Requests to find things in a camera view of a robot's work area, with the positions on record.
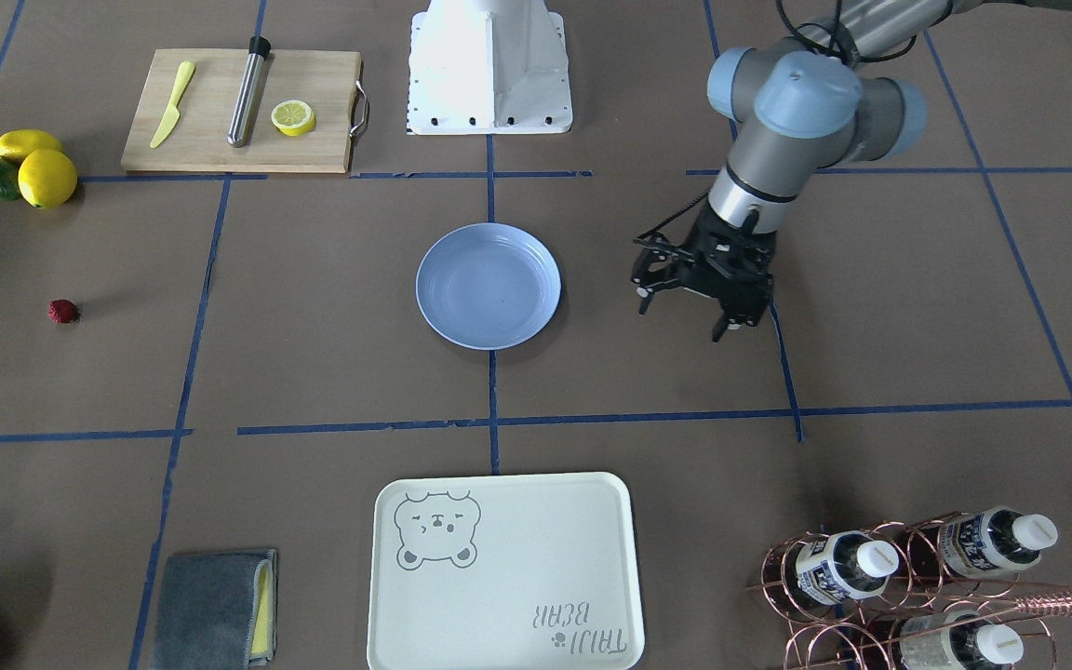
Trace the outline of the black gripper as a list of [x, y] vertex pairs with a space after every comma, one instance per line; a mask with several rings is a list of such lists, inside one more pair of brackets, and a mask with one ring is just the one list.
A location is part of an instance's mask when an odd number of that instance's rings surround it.
[[774, 288], [770, 264], [777, 234], [760, 229], [761, 208], [756, 205], [744, 210], [740, 224], [731, 226], [710, 204], [703, 204], [685, 242], [673, 245], [661, 229], [693, 207], [689, 204], [635, 238], [642, 251], [630, 281], [641, 316], [656, 294], [668, 289], [684, 288], [718, 301], [720, 317], [711, 331], [711, 342], [718, 343], [728, 331], [757, 326], [769, 309]]

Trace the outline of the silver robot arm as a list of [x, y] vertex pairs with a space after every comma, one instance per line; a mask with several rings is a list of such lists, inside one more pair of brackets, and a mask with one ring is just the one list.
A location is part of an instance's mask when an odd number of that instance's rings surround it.
[[829, 16], [796, 24], [777, 6], [785, 38], [766, 49], [724, 51], [712, 64], [712, 109], [739, 128], [726, 164], [690, 207], [680, 245], [661, 226], [639, 234], [631, 284], [645, 314], [669, 289], [718, 302], [711, 339], [755, 327], [774, 291], [771, 262], [788, 211], [822, 168], [898, 155], [928, 122], [910, 81], [864, 79], [860, 65], [897, 59], [929, 27], [974, 1], [838, 1]]

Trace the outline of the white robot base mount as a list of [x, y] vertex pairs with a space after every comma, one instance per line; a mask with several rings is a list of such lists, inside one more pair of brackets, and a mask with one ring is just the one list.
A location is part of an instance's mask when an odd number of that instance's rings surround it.
[[565, 21], [544, 1], [431, 1], [410, 38], [410, 135], [574, 126]]

